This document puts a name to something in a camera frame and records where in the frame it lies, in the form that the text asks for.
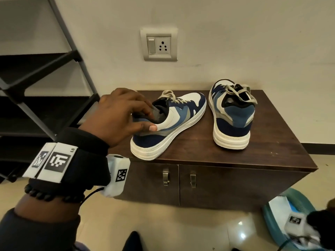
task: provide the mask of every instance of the shoe sole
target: shoe sole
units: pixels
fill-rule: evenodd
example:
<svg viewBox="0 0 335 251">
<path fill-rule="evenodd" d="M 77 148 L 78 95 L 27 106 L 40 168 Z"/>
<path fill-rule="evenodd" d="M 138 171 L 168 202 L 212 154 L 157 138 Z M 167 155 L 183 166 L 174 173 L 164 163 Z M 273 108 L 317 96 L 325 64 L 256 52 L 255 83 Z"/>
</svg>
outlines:
<svg viewBox="0 0 335 251">
<path fill-rule="evenodd" d="M 214 103 L 211 94 L 212 89 L 209 91 L 208 96 L 208 105 L 212 110 L 213 117 L 214 117 L 214 126 L 213 126 L 213 139 L 214 142 L 219 145 L 220 147 L 231 149 L 231 150 L 242 150 L 248 146 L 249 139 L 250 139 L 250 131 L 245 136 L 235 137 L 229 136 L 222 133 L 216 124 L 216 113 L 214 108 Z"/>
<path fill-rule="evenodd" d="M 173 139 L 182 131 L 186 130 L 187 128 L 193 126 L 196 124 L 204 115 L 206 110 L 207 101 L 205 101 L 205 104 L 200 109 L 198 113 L 196 113 L 191 119 L 189 119 L 187 122 L 180 125 L 178 128 L 176 128 L 174 131 L 172 131 L 169 135 L 164 138 L 163 141 L 156 144 L 155 146 L 149 147 L 149 148 L 143 148 L 137 146 L 133 138 L 130 141 L 130 151 L 132 154 L 134 154 L 139 159 L 143 160 L 154 160 L 158 156 L 160 156 L 170 145 L 170 143 L 173 141 Z"/>
</svg>

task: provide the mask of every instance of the wall baseboard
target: wall baseboard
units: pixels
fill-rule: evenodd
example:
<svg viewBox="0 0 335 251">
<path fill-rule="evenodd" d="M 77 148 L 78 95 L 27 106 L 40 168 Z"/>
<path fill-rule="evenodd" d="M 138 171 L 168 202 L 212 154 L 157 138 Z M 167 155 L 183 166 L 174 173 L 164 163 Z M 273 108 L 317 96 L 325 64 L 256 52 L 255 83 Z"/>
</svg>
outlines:
<svg viewBox="0 0 335 251">
<path fill-rule="evenodd" d="M 335 155 L 335 144 L 302 143 L 308 154 Z"/>
</svg>

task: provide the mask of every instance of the metal handle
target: metal handle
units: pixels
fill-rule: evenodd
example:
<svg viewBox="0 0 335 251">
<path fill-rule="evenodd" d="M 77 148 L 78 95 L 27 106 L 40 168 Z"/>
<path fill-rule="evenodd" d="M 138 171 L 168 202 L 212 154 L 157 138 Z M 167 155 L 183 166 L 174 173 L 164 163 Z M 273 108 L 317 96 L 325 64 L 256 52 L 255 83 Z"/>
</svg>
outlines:
<svg viewBox="0 0 335 251">
<path fill-rule="evenodd" d="M 197 186 L 197 175 L 195 173 L 191 173 L 190 178 L 191 178 L 192 188 L 196 188 L 196 186 Z"/>
<path fill-rule="evenodd" d="M 163 184 L 164 186 L 167 186 L 170 183 L 169 180 L 169 170 L 168 169 L 164 169 L 163 170 Z"/>
</svg>

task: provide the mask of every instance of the switch plate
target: switch plate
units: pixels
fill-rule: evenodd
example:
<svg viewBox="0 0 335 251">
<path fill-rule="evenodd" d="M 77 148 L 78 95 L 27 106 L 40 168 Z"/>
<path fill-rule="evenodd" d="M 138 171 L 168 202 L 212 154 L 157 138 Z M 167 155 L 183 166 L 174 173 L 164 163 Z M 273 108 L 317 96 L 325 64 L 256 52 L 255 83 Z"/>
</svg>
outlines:
<svg viewBox="0 0 335 251">
<path fill-rule="evenodd" d="M 145 60 L 177 61 L 177 28 L 166 26 L 144 27 L 140 34 Z"/>
</svg>

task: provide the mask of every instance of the dark wooden cabinet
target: dark wooden cabinet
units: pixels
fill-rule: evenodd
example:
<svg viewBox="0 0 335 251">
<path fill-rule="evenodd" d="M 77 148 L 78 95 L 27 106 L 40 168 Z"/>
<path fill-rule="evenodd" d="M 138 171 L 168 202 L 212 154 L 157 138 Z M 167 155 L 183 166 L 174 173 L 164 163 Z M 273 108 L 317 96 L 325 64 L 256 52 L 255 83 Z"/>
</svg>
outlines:
<svg viewBox="0 0 335 251">
<path fill-rule="evenodd" d="M 174 91 L 177 97 L 189 92 Z M 161 91 L 141 93 L 150 101 L 161 95 Z M 253 211 L 316 171 L 317 166 L 266 94 L 262 90 L 253 90 L 252 94 L 258 105 L 250 142 L 244 150 L 227 150 L 215 144 L 209 106 L 199 122 L 181 132 L 153 161 L 133 156 L 131 137 L 111 148 L 111 154 L 128 157 L 132 162 L 125 189 L 118 198 L 170 205 L 179 205 L 180 199 L 184 207 Z M 165 168 L 170 172 L 168 186 L 162 180 Z M 195 188 L 190 183 L 192 172 Z"/>
<path fill-rule="evenodd" d="M 179 165 L 180 206 L 257 211 L 307 174 Z"/>
<path fill-rule="evenodd" d="M 124 190 L 115 198 L 178 206 L 178 165 L 132 162 Z"/>
</svg>

